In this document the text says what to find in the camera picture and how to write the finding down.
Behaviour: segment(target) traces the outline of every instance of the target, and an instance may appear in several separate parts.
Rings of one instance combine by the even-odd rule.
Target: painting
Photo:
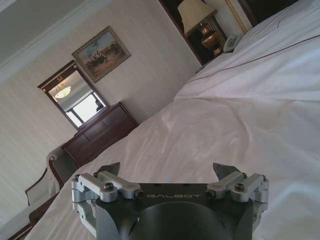
[[[131,56],[110,26],[72,55],[95,83]]]

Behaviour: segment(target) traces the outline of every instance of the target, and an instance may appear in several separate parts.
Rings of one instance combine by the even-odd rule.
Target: bed
[[[270,180],[256,240],[320,236],[320,2],[300,0],[258,24],[197,73],[172,103],[77,170],[121,163],[138,183],[217,181],[212,163]],[[72,211],[71,180],[27,240],[93,240]]]

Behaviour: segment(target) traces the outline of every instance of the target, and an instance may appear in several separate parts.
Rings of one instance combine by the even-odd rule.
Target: silver metal clamp
[[[220,181],[207,185],[207,196],[213,200],[225,198],[229,191],[235,202],[253,200],[252,229],[255,230],[261,221],[261,214],[268,209],[269,180],[261,174],[254,173],[247,177],[245,173],[234,171]]]
[[[111,203],[118,198],[118,191],[125,199],[139,199],[143,192],[138,183],[128,182],[108,171],[95,176],[88,173],[76,175],[71,181],[72,209],[80,213],[81,223],[97,237],[96,219],[87,200],[100,198],[102,202]]]

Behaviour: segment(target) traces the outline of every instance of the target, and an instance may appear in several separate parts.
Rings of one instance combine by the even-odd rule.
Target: wall
[[[200,67],[157,0],[115,0],[0,86],[0,226],[27,206],[24,190],[46,155],[76,132],[37,85],[71,53],[111,26],[131,57],[94,84],[109,104],[122,101],[142,122],[173,100]]]
[[[239,24],[232,15],[225,0],[205,0],[205,2],[218,10],[218,13],[215,15],[215,18],[219,22],[221,28],[223,29],[227,37],[229,37],[232,34],[242,33]],[[249,22],[245,12],[241,8],[238,0],[231,0],[231,3],[237,11],[238,15],[240,16],[245,27],[248,30],[252,29],[252,25]]]
[[[0,14],[0,32],[5,33],[0,37],[0,46],[5,46],[0,63],[83,3],[85,0],[27,0],[11,4]]]

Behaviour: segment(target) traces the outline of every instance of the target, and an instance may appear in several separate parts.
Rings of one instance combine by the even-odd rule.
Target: wooden headboard
[[[297,1],[298,0],[238,0],[253,27]]]

